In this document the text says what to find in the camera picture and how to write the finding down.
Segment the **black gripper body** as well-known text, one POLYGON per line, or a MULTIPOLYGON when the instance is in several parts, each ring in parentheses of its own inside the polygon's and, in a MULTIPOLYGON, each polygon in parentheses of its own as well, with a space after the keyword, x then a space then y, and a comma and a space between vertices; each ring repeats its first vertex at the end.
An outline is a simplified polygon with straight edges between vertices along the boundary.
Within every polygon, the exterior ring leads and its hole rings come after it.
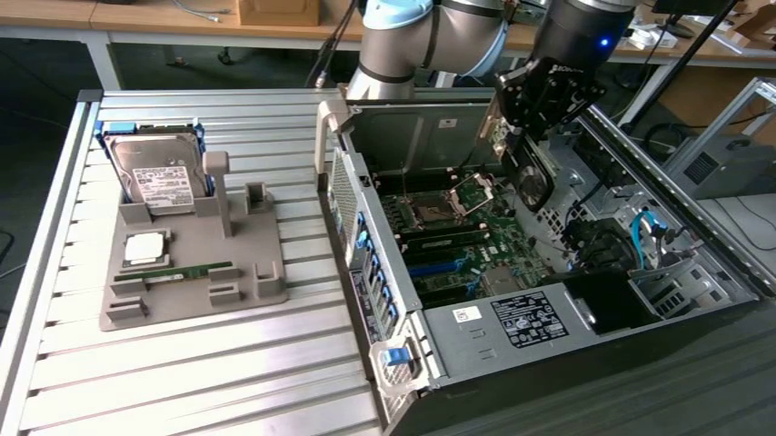
POLYGON ((563 73, 571 73, 580 86, 600 85, 599 69, 634 17, 632 1, 551 2, 527 64, 527 90, 539 94, 547 80, 563 73))

